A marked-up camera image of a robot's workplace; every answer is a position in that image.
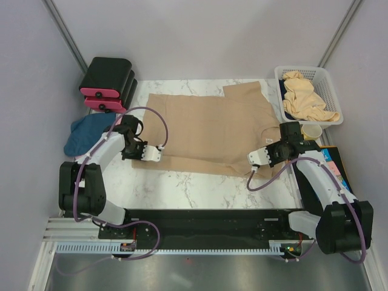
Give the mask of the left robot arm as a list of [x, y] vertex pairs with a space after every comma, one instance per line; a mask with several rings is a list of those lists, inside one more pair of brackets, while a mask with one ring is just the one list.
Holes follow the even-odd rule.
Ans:
[[59, 208], [77, 219], [94, 218], [112, 224], [112, 232], [128, 238], [133, 224], [125, 219], [125, 210], [107, 199], [102, 173], [112, 159], [122, 153], [124, 159], [140, 159], [145, 141], [139, 139], [144, 126], [132, 115], [125, 115], [111, 134], [106, 127], [98, 142], [75, 162], [64, 162], [59, 169]]

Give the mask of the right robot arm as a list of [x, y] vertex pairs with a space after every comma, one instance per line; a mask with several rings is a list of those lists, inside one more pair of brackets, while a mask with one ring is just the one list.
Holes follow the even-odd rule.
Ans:
[[295, 165], [323, 208], [321, 215], [306, 210], [292, 212], [278, 223], [279, 234], [289, 239], [301, 232], [316, 239], [325, 254], [359, 251], [363, 260], [372, 238], [372, 205], [358, 200], [343, 186], [318, 144], [304, 139], [298, 122], [282, 123], [279, 130], [280, 140], [266, 147], [270, 165], [283, 161]]

